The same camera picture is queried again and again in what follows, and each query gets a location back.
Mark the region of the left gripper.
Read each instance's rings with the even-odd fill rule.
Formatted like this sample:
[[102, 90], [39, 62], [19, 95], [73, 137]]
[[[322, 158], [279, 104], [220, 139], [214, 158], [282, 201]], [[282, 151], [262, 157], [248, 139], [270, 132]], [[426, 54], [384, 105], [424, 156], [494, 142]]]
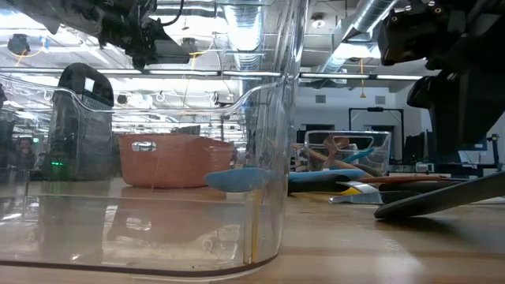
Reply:
[[[157, 8], [157, 0], [99, 0], [103, 10], [99, 44], [122, 48], [132, 58], [135, 69], [143, 69], [152, 52], [149, 15]], [[155, 36], [157, 64], [187, 64], [190, 55], [161, 28]]]

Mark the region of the black rectangular spatula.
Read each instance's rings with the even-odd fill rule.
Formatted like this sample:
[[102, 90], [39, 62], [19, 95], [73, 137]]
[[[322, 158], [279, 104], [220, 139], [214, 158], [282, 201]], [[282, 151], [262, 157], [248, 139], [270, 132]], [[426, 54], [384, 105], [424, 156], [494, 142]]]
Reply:
[[[355, 188], [361, 193], [380, 192], [382, 184], [367, 184], [359, 181], [338, 182], [338, 191]], [[427, 215], [449, 208], [458, 207], [474, 202], [505, 196], [505, 172], [498, 172], [473, 180], [460, 181], [452, 185], [426, 193], [418, 193], [389, 204], [377, 205], [374, 213], [377, 219], [404, 219], [414, 216]]]

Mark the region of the small blue spoon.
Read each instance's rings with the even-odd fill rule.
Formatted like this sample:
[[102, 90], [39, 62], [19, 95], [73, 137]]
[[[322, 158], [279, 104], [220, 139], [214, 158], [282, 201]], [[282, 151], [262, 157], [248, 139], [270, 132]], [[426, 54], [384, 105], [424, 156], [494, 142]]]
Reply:
[[355, 160], [358, 160], [358, 159], [361, 159], [361, 158], [364, 158], [370, 154], [372, 154], [373, 152], [375, 151], [374, 148], [368, 148], [367, 150], [365, 151], [359, 151], [357, 154], [353, 154], [351, 156], [348, 156], [346, 157], [343, 162], [344, 163], [352, 163], [353, 161]]

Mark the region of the large blue spoon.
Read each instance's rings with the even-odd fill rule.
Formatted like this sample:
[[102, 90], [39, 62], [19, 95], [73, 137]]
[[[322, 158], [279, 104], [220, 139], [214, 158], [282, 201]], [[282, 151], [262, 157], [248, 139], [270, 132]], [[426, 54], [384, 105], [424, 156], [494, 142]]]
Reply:
[[205, 183], [222, 192], [250, 192], [263, 185], [287, 182], [288, 193], [337, 192], [338, 182], [356, 181], [364, 178], [366, 172], [359, 169], [323, 170], [311, 172], [290, 172], [281, 174], [274, 170], [244, 167], [205, 176]]

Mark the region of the black ceiling sensor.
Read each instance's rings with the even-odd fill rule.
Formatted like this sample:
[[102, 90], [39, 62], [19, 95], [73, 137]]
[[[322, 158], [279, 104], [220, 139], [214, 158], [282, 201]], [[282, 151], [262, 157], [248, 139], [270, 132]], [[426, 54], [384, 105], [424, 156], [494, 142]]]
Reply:
[[183, 38], [181, 48], [191, 56], [198, 55], [196, 40], [194, 38]]
[[13, 34], [7, 43], [7, 48], [10, 52], [19, 56], [28, 55], [31, 51], [28, 36], [25, 34]]

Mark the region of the black computer monitor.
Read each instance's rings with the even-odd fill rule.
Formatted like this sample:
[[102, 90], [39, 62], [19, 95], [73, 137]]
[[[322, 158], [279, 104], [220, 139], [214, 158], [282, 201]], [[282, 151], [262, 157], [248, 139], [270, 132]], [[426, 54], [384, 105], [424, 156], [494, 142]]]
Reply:
[[486, 136], [479, 139], [478, 142], [470, 144], [466, 147], [467, 151], [487, 151], [488, 150], [488, 140]]

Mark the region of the dark computer monitor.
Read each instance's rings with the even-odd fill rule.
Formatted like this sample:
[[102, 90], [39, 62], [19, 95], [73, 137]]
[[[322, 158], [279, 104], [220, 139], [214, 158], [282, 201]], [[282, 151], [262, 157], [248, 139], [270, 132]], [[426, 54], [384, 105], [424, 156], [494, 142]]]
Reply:
[[421, 132], [415, 136], [407, 136], [403, 147], [403, 162], [413, 165], [418, 162], [427, 162], [428, 155], [428, 135]]

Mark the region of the black round spatula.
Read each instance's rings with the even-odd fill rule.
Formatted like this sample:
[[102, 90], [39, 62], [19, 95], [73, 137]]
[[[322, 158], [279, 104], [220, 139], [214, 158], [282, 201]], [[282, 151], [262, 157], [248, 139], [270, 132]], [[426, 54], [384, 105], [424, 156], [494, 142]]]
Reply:
[[391, 192], [391, 191], [411, 191], [426, 193], [449, 187], [452, 185], [460, 184], [460, 181], [408, 181], [399, 183], [388, 183], [379, 186], [381, 192]]

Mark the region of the small clear plastic bin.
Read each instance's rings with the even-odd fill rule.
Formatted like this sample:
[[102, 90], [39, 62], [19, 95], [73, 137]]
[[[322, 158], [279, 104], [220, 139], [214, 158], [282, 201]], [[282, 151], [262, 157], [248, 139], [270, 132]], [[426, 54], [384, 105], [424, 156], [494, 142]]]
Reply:
[[[328, 156], [328, 150], [323, 146], [324, 139], [328, 136], [347, 137], [350, 141], [346, 149], [339, 150], [335, 159], [343, 161], [346, 157], [374, 148], [375, 151], [358, 160], [352, 165], [369, 166], [384, 176], [388, 172], [390, 158], [391, 134], [389, 132], [376, 131], [334, 131], [334, 130], [313, 130], [305, 133], [304, 143], [301, 145], [310, 148], [323, 155]], [[298, 150], [299, 170], [321, 171], [323, 161], [308, 156], [305, 152]]]

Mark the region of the orange plastic bin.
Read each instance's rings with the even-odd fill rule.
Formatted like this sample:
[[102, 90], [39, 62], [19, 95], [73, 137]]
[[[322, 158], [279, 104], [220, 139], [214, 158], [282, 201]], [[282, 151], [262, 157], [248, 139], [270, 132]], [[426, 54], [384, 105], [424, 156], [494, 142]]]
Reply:
[[233, 145], [184, 134], [125, 134], [119, 137], [122, 178], [137, 187], [175, 189], [206, 185], [204, 177], [227, 170]]

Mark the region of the large clear plastic bin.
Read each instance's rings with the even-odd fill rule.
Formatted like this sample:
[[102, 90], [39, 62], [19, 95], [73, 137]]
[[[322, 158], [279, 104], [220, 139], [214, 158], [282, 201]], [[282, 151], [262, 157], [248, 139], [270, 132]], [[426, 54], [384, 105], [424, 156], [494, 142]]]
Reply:
[[[114, 91], [107, 179], [43, 172], [59, 74], [0, 73], [0, 265], [210, 278], [254, 271], [279, 254], [287, 182], [250, 192], [207, 184], [159, 189], [122, 178], [119, 137], [184, 133], [233, 145], [231, 169], [290, 172], [294, 100], [309, 0], [157, 0], [150, 15], [187, 64], [146, 69], [279, 72], [282, 77], [104, 75]], [[31, 51], [7, 48], [25, 34]], [[0, 67], [135, 69], [110, 43], [61, 25], [54, 34], [0, 0]]]

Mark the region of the black monitor post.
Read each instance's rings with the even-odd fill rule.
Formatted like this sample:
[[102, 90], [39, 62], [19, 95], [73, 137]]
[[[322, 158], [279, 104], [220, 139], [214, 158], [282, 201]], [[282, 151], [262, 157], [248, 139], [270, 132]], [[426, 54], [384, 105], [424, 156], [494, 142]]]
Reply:
[[493, 133], [490, 137], [487, 138], [488, 141], [492, 143], [492, 154], [493, 154], [493, 163], [498, 172], [502, 170], [503, 164], [499, 160], [499, 151], [498, 151], [498, 139], [499, 135], [497, 133]]

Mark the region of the black metal gantry frame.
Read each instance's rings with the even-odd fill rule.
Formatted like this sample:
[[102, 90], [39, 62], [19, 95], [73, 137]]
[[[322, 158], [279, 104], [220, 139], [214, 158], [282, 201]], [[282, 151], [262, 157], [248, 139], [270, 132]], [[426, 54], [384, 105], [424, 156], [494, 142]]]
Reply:
[[402, 159], [405, 145], [405, 115], [399, 108], [384, 108], [381, 106], [351, 107], [347, 111], [348, 130], [366, 130], [369, 126], [392, 126], [391, 142], [394, 149], [391, 156]]

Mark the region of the silver ceiling air duct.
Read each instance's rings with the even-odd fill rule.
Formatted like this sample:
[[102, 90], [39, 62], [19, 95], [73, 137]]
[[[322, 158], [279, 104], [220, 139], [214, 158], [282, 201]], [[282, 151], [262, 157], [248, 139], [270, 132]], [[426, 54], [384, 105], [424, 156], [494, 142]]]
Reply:
[[371, 51], [375, 27], [394, 9], [398, 0], [360, 0], [355, 13], [340, 20], [332, 35], [334, 50], [318, 69], [337, 73], [359, 51]]

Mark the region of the suspended ceiling light rail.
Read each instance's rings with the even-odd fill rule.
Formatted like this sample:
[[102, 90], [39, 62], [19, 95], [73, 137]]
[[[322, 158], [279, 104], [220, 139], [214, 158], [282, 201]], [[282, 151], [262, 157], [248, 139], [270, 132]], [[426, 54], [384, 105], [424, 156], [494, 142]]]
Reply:
[[[63, 69], [59, 68], [35, 68], [35, 67], [0, 67], [0, 73], [35, 73], [35, 74], [59, 74]], [[98, 69], [99, 73], [111, 76], [180, 76], [180, 77], [282, 77], [279, 72], [267, 71], [226, 71], [226, 70], [196, 70], [196, 69]], [[365, 73], [299, 73], [302, 79], [332, 79], [332, 80], [397, 80], [416, 81], [422, 76], [418, 75], [393, 75], [393, 74], [365, 74]]]

